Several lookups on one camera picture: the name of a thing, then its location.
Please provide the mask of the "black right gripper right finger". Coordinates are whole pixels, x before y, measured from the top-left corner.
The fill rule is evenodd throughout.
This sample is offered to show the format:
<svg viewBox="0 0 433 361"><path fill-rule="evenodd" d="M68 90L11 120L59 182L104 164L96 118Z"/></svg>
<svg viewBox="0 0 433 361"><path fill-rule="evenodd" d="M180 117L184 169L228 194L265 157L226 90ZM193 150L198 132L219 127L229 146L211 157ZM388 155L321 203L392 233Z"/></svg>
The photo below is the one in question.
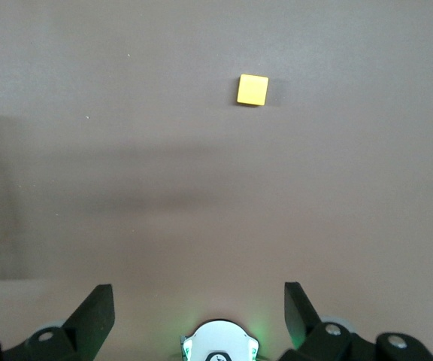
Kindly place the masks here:
<svg viewBox="0 0 433 361"><path fill-rule="evenodd" d="M284 318L293 348L281 360L433 360L413 336L384 332L369 342L335 321L322 321L299 282L284 285Z"/></svg>

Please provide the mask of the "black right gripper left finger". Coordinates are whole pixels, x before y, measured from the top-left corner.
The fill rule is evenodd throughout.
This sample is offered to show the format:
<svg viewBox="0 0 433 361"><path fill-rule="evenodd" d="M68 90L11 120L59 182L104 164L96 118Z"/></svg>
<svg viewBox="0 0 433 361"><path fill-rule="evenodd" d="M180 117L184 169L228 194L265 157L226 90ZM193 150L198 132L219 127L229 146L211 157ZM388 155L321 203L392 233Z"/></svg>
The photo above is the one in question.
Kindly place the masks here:
<svg viewBox="0 0 433 361"><path fill-rule="evenodd" d="M61 326L39 329L0 360L94 360L115 323L110 284L96 286Z"/></svg>

